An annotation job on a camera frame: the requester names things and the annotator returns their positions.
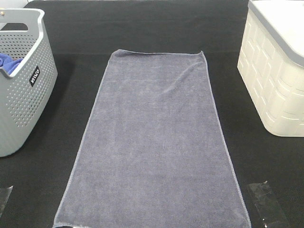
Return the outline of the grey towel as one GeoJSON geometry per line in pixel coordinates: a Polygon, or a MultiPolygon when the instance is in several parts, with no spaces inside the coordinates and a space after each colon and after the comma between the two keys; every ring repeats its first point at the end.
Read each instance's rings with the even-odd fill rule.
{"type": "Polygon", "coordinates": [[[251,227],[203,52],[110,56],[53,226],[251,227]]]}

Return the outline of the blue towel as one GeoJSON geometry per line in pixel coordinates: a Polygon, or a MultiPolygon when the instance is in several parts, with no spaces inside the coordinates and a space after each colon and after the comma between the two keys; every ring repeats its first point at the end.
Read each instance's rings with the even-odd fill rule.
{"type": "Polygon", "coordinates": [[[23,59],[13,59],[11,56],[1,53],[0,54],[0,67],[3,68],[8,75],[10,75],[23,59]]]}

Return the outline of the black label on basket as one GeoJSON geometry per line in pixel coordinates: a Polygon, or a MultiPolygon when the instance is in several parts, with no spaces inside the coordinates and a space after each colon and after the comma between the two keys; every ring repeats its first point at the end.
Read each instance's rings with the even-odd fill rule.
{"type": "Polygon", "coordinates": [[[29,82],[30,82],[30,85],[33,87],[37,78],[39,77],[40,75],[40,69],[38,66],[36,66],[33,74],[31,75],[30,79],[29,79],[29,82]]]}

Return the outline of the grey perforated laundry basket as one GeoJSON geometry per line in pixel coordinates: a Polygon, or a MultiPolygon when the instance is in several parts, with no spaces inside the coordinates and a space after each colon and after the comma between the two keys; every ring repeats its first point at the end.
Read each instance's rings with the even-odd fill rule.
{"type": "Polygon", "coordinates": [[[19,150],[40,118],[54,88],[57,68],[41,9],[2,9],[4,24],[24,24],[25,30],[1,30],[0,52],[23,60],[8,75],[0,68],[0,155],[19,150]],[[29,79],[36,66],[40,75],[34,86],[29,79]]]}

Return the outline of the black table cloth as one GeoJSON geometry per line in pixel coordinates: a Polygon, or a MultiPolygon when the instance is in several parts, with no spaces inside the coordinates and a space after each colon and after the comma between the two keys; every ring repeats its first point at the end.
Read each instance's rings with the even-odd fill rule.
{"type": "Polygon", "coordinates": [[[58,77],[23,147],[0,160],[12,187],[3,228],[50,228],[64,194],[110,55],[203,52],[218,116],[255,228],[262,220],[247,191],[268,181],[293,228],[304,225],[304,140],[276,137],[261,123],[237,70],[246,0],[35,0],[42,9],[58,77]]]}

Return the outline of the cream woven storage box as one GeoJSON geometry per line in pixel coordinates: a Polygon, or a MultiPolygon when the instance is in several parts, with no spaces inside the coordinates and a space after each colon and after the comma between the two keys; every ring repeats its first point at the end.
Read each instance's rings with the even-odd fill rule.
{"type": "Polygon", "coordinates": [[[304,134],[304,3],[251,0],[237,67],[263,126],[304,134]]]}

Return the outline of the right clear tape strip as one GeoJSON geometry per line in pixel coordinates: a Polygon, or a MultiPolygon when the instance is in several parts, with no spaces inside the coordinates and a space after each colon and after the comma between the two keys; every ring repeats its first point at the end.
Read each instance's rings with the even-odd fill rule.
{"type": "Polygon", "coordinates": [[[264,228],[291,227],[268,181],[248,184],[247,190],[264,228]]]}

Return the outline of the clear tape strip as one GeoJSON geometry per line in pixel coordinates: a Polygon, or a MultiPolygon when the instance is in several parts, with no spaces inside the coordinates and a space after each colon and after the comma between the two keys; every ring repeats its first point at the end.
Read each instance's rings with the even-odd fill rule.
{"type": "Polygon", "coordinates": [[[13,186],[10,186],[7,188],[0,188],[0,217],[3,214],[3,211],[8,202],[12,189],[13,189],[13,186]]]}
{"type": "Polygon", "coordinates": [[[291,227],[268,181],[248,184],[247,190],[264,228],[291,227]]]}

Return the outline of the left clear tape strip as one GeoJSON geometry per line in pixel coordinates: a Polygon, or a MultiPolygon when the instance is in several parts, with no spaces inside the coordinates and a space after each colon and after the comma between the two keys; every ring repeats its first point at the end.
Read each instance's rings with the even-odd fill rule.
{"type": "Polygon", "coordinates": [[[0,217],[3,214],[3,211],[8,202],[12,189],[13,189],[13,186],[10,186],[7,188],[0,188],[0,217]]]}

